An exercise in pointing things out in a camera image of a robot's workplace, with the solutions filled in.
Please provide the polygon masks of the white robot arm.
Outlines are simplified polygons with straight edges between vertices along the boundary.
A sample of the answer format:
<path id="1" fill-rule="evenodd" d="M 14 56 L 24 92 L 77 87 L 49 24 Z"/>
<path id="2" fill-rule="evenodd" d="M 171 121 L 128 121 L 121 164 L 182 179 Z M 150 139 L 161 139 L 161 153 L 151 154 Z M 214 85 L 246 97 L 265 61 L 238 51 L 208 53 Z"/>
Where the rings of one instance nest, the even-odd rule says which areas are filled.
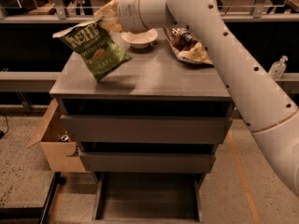
<path id="1" fill-rule="evenodd" d="M 207 47 L 223 84 L 255 142 L 281 181 L 299 194 L 299 109 L 230 32 L 216 0 L 112 0 L 95 12 L 138 33 L 184 27 Z"/>

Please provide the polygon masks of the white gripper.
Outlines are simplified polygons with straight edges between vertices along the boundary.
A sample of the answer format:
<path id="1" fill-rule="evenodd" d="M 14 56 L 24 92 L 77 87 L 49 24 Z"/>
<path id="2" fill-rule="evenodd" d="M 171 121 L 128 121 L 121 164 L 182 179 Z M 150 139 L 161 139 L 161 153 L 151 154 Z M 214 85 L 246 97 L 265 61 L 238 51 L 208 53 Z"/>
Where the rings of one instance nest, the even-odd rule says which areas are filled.
<path id="1" fill-rule="evenodd" d="M 111 0 L 100 7 L 94 17 L 101 20 L 101 26 L 109 32 L 142 33 L 147 30 L 139 9 L 140 0 Z"/>

